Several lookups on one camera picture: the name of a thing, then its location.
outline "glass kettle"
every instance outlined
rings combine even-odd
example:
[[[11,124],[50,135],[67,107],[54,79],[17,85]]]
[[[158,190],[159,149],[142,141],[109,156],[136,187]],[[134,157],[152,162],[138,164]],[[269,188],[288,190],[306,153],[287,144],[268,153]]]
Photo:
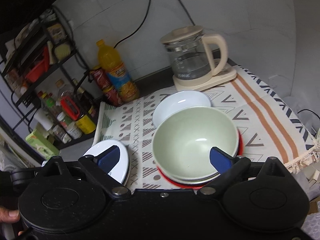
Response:
[[[169,52],[176,81],[183,86],[196,86],[217,75],[228,60],[228,47],[219,34],[203,34],[203,27],[187,26],[175,29],[160,39]],[[215,66],[209,44],[217,44],[220,62]]]

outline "red can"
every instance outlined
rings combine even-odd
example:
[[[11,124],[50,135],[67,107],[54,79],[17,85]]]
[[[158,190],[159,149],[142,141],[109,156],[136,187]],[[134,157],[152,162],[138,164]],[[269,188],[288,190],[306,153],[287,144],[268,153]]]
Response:
[[[111,84],[106,72],[100,67],[95,66],[90,73],[93,75],[96,83],[113,106],[121,106],[124,104],[114,85]]]

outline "green box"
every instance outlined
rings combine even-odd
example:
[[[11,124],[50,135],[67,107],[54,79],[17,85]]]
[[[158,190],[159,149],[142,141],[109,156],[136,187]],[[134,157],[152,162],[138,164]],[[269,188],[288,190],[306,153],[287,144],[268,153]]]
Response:
[[[36,128],[26,137],[26,142],[35,148],[46,160],[54,155],[59,155],[59,150],[52,145]]]

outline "orange stripe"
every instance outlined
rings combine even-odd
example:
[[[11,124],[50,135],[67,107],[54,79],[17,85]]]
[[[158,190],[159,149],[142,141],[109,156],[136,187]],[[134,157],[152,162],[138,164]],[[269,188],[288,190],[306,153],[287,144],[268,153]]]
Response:
[[[267,110],[268,114],[271,117],[271,120],[275,123],[275,125],[278,127],[278,129],[280,130],[280,132],[282,133],[282,135],[284,136],[284,138],[286,139],[286,141],[288,142],[291,151],[292,151],[292,155],[293,158],[297,158],[298,155],[298,150],[297,150],[297,146],[294,143],[294,141],[292,140],[291,136],[288,134],[288,132],[285,130],[285,128],[283,127],[283,125],[279,122],[278,118],[276,117],[276,115],[273,113],[273,111],[271,110],[270,106],[262,99],[258,96],[258,94],[249,86],[249,84],[243,79],[243,77],[241,77],[240,75],[238,75],[239,81],[244,85],[244,87],[254,96],[254,98]]]
[[[272,130],[272,128],[270,127],[270,125],[268,124],[267,120],[264,118],[262,112],[260,111],[260,109],[253,103],[251,102],[250,98],[244,93],[244,91],[239,87],[239,85],[236,83],[235,80],[233,80],[231,82],[231,84],[235,87],[235,89],[238,91],[238,93],[244,98],[244,100],[247,102],[247,104],[253,109],[253,111],[257,114],[260,122],[262,123],[263,127],[266,129],[267,133],[270,135],[271,139],[273,140],[273,142],[275,143],[281,157],[282,157],[282,161],[283,163],[287,163],[288,160],[288,156],[287,153],[284,149],[284,147],[282,146],[279,138],[277,137],[277,135],[275,134],[275,132]]]

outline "orange juice bottle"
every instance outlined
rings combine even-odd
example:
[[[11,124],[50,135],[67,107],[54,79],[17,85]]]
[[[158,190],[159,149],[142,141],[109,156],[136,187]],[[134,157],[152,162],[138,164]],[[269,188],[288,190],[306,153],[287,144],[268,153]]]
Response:
[[[137,85],[132,81],[118,51],[113,47],[104,44],[103,40],[98,41],[98,60],[100,66],[106,71],[111,83],[118,90],[124,102],[139,98]]]

